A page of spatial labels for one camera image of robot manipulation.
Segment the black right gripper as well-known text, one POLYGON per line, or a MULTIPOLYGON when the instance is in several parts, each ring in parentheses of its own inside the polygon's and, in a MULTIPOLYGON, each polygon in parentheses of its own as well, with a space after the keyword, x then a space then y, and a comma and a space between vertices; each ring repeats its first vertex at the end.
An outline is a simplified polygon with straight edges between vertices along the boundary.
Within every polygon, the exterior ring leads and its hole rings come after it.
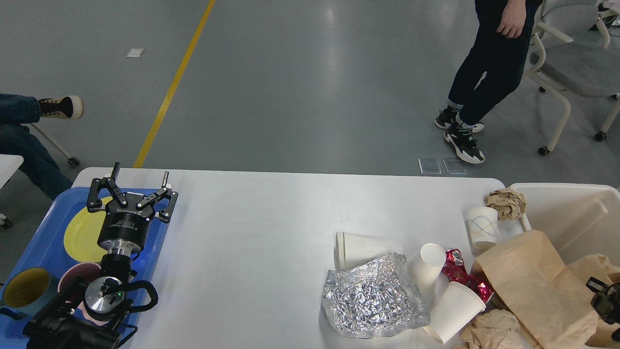
POLYGON ((620 283, 607 283, 595 277, 589 277, 586 282, 587 288, 594 292, 590 301, 600 318, 610 324, 620 322, 620 283))

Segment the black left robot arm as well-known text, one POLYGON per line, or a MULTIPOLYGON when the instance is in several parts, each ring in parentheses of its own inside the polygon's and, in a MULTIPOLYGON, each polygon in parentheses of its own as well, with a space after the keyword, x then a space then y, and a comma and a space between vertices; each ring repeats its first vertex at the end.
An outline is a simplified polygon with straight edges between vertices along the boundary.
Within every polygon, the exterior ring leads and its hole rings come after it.
POLYGON ((140 280, 133 263, 148 251, 148 235, 155 221, 169 223, 179 194, 164 172, 161 187, 150 194, 123 191, 116 179, 115 163, 108 176, 91 183, 86 210, 103 214, 96 245, 104 250, 100 271, 87 281, 77 275, 53 296, 24 327, 29 349, 117 349, 137 327, 126 317, 157 305, 158 295, 150 281, 140 280))

